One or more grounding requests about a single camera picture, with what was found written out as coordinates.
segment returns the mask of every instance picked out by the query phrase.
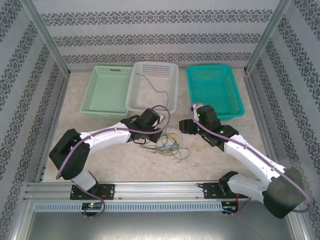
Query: colorful wires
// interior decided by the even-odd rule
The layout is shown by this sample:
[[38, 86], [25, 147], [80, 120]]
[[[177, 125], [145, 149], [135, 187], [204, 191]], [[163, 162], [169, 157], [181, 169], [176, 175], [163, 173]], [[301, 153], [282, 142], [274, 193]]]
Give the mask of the colorful wires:
[[[168, 129], [175, 129], [178, 133], [167, 132]], [[156, 144], [149, 144], [151, 141], [140, 144], [140, 147], [147, 149], [154, 154], [161, 154], [164, 156], [174, 156], [177, 163], [186, 159], [190, 155], [190, 150], [183, 147], [184, 140], [182, 133], [173, 126], [168, 126], [166, 130], [161, 134], [160, 139]]]

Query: teal basket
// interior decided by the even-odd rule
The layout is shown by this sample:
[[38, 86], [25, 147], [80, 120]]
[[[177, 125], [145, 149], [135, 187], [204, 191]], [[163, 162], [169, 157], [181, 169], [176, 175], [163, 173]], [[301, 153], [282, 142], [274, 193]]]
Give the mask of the teal basket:
[[234, 74], [228, 65], [199, 65], [186, 69], [190, 99], [214, 108], [220, 120], [245, 114]]
[[129, 66], [95, 66], [81, 112], [90, 118], [127, 117], [126, 99], [132, 69]]

